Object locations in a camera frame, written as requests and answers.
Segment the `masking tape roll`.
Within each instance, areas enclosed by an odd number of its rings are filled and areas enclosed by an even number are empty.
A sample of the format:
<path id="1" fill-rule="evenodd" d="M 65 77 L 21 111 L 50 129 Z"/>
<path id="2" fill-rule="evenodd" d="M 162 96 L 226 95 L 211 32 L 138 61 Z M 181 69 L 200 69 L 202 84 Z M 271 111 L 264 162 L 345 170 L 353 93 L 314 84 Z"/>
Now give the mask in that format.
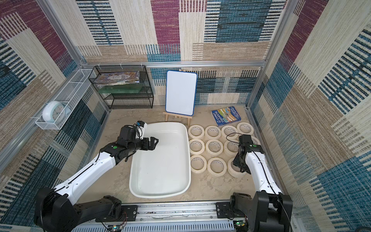
<path id="1" fill-rule="evenodd" d="M 205 130 L 201 125 L 192 125 L 188 129 L 188 136 L 190 139 L 203 139 Z"/>
<path id="2" fill-rule="evenodd" d="M 254 128 L 253 126 L 248 122 L 240 122 L 237 125 L 237 130 L 241 134 L 247 134 L 247 135 L 253 135 L 254 134 Z"/>
<path id="3" fill-rule="evenodd" d="M 234 140 L 239 136 L 238 130 L 234 126 L 226 125 L 221 129 L 222 139 L 224 140 Z"/>
<path id="4" fill-rule="evenodd" d="M 221 129 L 218 126 L 208 126 L 204 131 L 207 140 L 218 140 L 222 135 Z"/>

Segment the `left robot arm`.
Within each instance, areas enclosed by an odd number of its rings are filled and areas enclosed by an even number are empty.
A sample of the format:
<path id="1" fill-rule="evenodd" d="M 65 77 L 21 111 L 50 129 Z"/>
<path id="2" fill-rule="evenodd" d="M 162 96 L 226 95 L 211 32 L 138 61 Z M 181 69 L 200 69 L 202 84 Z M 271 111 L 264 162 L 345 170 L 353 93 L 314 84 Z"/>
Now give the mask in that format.
<path id="1" fill-rule="evenodd" d="M 152 151 L 158 139 L 145 137 L 147 124 L 138 121 L 121 128 L 117 140 L 100 149 L 98 155 L 80 171 L 54 188 L 41 188 L 36 194 L 34 223 L 45 232 L 70 232 L 93 219 L 123 218 L 122 202 L 113 196 L 79 204 L 83 193 L 103 174 L 121 161 L 128 161 L 138 150 Z"/>

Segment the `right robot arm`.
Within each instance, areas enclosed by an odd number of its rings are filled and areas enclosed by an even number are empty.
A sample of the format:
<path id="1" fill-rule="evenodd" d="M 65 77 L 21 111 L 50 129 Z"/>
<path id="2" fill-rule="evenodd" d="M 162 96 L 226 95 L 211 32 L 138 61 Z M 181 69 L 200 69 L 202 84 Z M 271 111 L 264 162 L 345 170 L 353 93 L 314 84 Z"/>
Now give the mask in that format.
<path id="1" fill-rule="evenodd" d="M 240 134 L 237 155 L 232 164 L 241 173 L 252 176 L 255 195 L 233 193 L 232 210 L 247 218 L 249 232 L 290 232 L 293 202 L 277 186 L 269 171 L 262 146 L 253 143 L 252 136 Z"/>

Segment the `white plastic storage box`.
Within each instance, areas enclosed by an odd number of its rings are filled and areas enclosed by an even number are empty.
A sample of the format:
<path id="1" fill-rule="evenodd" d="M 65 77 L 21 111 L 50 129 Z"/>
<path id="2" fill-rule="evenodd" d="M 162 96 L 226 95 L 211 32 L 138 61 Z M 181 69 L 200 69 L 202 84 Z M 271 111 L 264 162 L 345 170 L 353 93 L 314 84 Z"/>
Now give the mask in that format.
<path id="1" fill-rule="evenodd" d="M 179 122 L 147 125 L 145 137 L 159 140 L 153 151 L 134 154 L 129 189 L 138 198 L 167 198 L 183 194 L 191 183 L 188 132 Z"/>

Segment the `small wooden easel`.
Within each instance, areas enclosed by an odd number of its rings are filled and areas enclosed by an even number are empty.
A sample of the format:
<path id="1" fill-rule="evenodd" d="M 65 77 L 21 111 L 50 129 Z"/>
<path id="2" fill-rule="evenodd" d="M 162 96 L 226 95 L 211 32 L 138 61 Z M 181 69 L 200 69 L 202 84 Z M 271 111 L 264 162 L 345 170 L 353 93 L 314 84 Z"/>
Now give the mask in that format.
<path id="1" fill-rule="evenodd" d="M 185 115 L 169 113 L 169 112 L 163 112 L 163 114 L 165 115 L 165 122 L 168 122 L 169 116 L 172 116 L 172 117 L 175 117 L 175 118 L 187 119 L 187 125 L 188 126 L 190 126 L 191 119 L 193 118 L 193 116 L 185 116 Z"/>

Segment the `blue storey book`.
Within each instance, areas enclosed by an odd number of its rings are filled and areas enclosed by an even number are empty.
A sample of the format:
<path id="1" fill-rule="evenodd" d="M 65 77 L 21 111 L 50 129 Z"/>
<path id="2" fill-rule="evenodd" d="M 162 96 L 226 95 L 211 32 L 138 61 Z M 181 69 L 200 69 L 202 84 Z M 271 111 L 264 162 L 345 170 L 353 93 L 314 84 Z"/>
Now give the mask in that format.
<path id="1" fill-rule="evenodd" d="M 217 126 L 224 126 L 241 121 L 241 116 L 234 106 L 213 110 L 211 111 L 211 114 L 215 119 Z"/>

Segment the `green book on shelf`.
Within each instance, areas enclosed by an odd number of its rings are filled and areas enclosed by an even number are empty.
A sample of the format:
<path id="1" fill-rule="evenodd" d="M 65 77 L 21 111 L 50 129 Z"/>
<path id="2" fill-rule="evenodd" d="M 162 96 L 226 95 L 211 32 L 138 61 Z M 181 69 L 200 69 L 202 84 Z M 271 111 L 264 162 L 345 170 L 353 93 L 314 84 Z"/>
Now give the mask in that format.
<path id="1" fill-rule="evenodd" d="M 132 94 L 139 93 L 144 86 L 142 84 L 103 86 L 98 90 L 100 94 Z"/>

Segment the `colourful book on shelf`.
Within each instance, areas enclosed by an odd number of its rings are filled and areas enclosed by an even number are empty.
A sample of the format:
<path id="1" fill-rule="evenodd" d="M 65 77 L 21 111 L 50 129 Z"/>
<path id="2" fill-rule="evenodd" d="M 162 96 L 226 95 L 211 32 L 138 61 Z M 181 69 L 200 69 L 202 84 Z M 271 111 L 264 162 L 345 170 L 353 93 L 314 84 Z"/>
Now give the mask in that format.
<path id="1" fill-rule="evenodd" d="M 93 80 L 93 83 L 100 86 L 116 86 L 135 84 L 140 82 L 140 72 L 111 72 L 101 73 Z"/>

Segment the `white round alarm clock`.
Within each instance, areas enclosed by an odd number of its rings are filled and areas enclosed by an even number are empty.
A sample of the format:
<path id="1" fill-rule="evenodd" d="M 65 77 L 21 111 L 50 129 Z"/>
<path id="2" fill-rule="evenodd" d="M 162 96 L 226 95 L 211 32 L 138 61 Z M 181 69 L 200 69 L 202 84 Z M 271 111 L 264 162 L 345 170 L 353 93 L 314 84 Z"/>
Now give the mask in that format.
<path id="1" fill-rule="evenodd" d="M 43 109 L 42 118 L 45 122 L 59 124 L 71 113 L 71 109 L 59 101 L 51 101 Z"/>

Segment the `white board blue frame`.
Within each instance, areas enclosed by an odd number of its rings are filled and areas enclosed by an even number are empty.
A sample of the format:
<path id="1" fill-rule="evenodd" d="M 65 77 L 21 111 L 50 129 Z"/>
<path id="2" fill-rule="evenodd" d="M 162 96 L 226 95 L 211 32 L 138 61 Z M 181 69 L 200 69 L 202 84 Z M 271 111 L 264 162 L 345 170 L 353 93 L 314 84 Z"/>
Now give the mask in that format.
<path id="1" fill-rule="evenodd" d="M 165 111 L 193 116 L 198 75 L 194 72 L 167 71 Z"/>

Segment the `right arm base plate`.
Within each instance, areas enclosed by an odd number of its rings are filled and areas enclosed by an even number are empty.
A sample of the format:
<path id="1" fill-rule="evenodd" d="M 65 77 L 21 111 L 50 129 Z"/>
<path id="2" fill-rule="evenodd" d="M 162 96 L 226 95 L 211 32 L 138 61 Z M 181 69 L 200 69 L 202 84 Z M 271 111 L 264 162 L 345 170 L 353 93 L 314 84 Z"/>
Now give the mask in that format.
<path id="1" fill-rule="evenodd" d="M 215 203 L 215 207 L 217 218 L 226 218 L 229 220 L 245 218 L 245 214 L 242 211 L 232 208 L 229 202 L 217 202 Z"/>

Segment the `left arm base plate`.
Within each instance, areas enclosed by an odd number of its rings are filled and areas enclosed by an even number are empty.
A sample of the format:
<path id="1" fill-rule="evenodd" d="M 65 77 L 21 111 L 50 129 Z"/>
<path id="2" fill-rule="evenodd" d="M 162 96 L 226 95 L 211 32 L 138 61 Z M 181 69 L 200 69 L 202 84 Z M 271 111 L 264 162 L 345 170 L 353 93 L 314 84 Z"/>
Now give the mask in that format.
<path id="1" fill-rule="evenodd" d="M 138 205 L 122 205 L 118 214 L 111 216 L 99 217 L 95 222 L 133 222 L 136 220 Z"/>

